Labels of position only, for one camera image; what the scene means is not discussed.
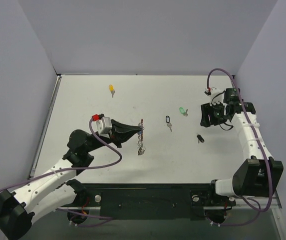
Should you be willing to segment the keys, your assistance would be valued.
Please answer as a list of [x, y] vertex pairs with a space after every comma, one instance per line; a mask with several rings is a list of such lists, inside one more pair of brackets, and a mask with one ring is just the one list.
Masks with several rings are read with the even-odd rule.
[[196, 137], [197, 137], [198, 143], [204, 143], [205, 142], [204, 138], [200, 134], [196, 134]]

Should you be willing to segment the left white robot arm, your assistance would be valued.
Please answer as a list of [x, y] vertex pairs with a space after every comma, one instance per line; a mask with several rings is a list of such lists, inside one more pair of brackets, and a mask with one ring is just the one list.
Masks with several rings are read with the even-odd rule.
[[142, 126], [119, 123], [102, 114], [94, 115], [90, 123], [96, 123], [97, 131], [74, 130], [67, 153], [45, 173], [11, 186], [12, 191], [9, 187], [0, 190], [0, 230], [7, 239], [20, 239], [38, 219], [63, 205], [82, 205], [86, 194], [76, 176], [92, 168], [90, 152], [104, 146], [119, 154], [124, 142], [143, 131]]

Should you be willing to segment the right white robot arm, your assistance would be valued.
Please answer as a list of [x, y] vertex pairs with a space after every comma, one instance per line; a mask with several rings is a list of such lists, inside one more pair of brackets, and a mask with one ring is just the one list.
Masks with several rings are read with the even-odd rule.
[[262, 209], [265, 212], [272, 204], [284, 166], [267, 149], [253, 103], [244, 102], [239, 93], [238, 88], [205, 90], [210, 101], [201, 105], [200, 125], [208, 128], [230, 122], [229, 127], [236, 131], [244, 158], [231, 178], [215, 181], [215, 187], [206, 191], [206, 199], [216, 205], [224, 196], [264, 197], [268, 199]]

